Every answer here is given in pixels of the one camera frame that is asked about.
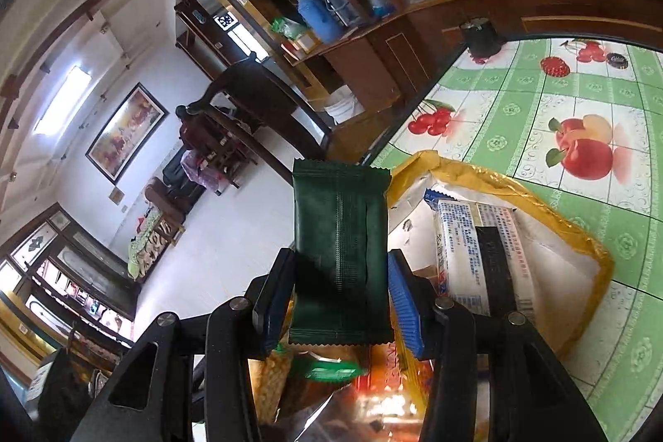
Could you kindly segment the white blue cracker packet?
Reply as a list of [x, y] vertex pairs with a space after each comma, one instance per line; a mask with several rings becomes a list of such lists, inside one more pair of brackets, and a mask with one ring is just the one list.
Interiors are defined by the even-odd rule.
[[477, 315], [518, 311], [535, 321], [534, 285], [513, 211], [431, 188], [423, 200], [434, 212], [438, 293]]

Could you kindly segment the dark green snack packet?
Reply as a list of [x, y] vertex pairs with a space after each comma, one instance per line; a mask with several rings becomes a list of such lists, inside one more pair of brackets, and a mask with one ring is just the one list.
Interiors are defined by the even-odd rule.
[[385, 199], [390, 173], [299, 159], [292, 181], [298, 261], [290, 342], [392, 341]]

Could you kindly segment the round cracker packet green trim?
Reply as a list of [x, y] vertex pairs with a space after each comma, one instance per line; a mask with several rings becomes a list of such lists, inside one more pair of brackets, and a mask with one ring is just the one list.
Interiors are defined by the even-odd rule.
[[261, 360], [248, 360], [257, 423], [275, 424], [318, 404], [368, 373], [360, 355], [341, 345], [279, 343]]

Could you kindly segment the gold cardboard snack box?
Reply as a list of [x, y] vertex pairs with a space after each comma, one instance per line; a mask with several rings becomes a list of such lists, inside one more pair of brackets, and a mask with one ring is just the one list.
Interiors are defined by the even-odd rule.
[[398, 173], [300, 160], [292, 172], [297, 251], [288, 280], [268, 280], [252, 321], [274, 347], [291, 298], [305, 312], [295, 338], [313, 344], [379, 344], [402, 336], [435, 365], [422, 441], [470, 441], [477, 420], [478, 359], [489, 361], [492, 441], [600, 441], [601, 428], [535, 322], [526, 265], [509, 256], [481, 205], [429, 191], [439, 235], [436, 282], [417, 276], [387, 246], [388, 202], [415, 174], [481, 193], [500, 192], [488, 173], [428, 152]]

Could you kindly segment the black sofa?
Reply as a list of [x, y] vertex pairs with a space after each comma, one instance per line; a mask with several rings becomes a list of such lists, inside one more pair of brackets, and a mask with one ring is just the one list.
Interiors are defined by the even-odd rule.
[[186, 148], [181, 146], [169, 163], [162, 169], [162, 181], [166, 186], [166, 194], [182, 212], [189, 212], [200, 196], [205, 193], [205, 187], [191, 181], [181, 165], [181, 159]]

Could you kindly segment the seated person in maroon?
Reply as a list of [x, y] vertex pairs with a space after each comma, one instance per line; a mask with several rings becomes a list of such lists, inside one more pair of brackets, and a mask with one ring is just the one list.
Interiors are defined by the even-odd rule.
[[190, 114], [184, 105], [177, 105], [175, 114], [181, 121], [179, 135], [182, 143], [188, 149], [195, 150], [211, 166], [219, 154], [219, 140], [211, 121], [205, 113]]

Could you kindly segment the dark wooden chair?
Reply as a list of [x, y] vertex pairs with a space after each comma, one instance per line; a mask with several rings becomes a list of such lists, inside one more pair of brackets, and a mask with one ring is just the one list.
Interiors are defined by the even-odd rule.
[[213, 107], [213, 99], [224, 94], [237, 109], [248, 114], [261, 125], [272, 129], [307, 160], [323, 162], [326, 159], [325, 148], [317, 143], [313, 135], [293, 117], [293, 111], [299, 108], [322, 129], [326, 135], [330, 133], [325, 122], [310, 109], [307, 103], [300, 100], [281, 78], [257, 61], [251, 53], [228, 67], [211, 82], [202, 97], [188, 105], [180, 105], [175, 114], [183, 123], [210, 120], [237, 137], [241, 143], [263, 159], [276, 174], [287, 183], [292, 182], [290, 169], [283, 165], [271, 152], [260, 144], [254, 136], [237, 126], [235, 121], [227, 119], [224, 114]]

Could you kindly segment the white plastic bucket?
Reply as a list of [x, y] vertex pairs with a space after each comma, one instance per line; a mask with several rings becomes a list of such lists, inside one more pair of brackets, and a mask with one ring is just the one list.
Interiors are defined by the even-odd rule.
[[364, 112], [363, 105], [347, 85], [338, 87], [330, 94], [324, 110], [333, 119], [335, 125], [341, 125]]

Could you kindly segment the green fruit pattern tablecloth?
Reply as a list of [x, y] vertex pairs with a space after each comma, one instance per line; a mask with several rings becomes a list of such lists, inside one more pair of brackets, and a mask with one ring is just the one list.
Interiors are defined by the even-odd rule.
[[590, 38], [463, 54], [373, 164], [422, 150], [513, 177], [603, 244], [615, 263], [566, 367], [611, 441], [662, 396], [662, 56]]

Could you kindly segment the black round cup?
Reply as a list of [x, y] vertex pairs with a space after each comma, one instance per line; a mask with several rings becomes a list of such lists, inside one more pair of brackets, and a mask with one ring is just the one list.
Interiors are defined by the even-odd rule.
[[463, 22], [460, 26], [463, 39], [475, 58], [489, 58], [497, 55], [506, 40], [494, 28], [489, 18], [478, 17]]

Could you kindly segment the blue thermos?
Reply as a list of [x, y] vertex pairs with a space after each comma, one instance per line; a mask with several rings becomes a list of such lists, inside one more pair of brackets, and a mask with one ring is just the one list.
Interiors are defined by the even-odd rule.
[[322, 0], [297, 0], [297, 2], [298, 13], [324, 44], [331, 44], [344, 35], [343, 27], [327, 10]]

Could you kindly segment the framed wall painting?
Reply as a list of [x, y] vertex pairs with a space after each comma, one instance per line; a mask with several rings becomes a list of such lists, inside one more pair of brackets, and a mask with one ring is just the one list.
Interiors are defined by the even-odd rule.
[[116, 185], [152, 133], [169, 115], [142, 83], [137, 83], [115, 109], [85, 157], [112, 185]]

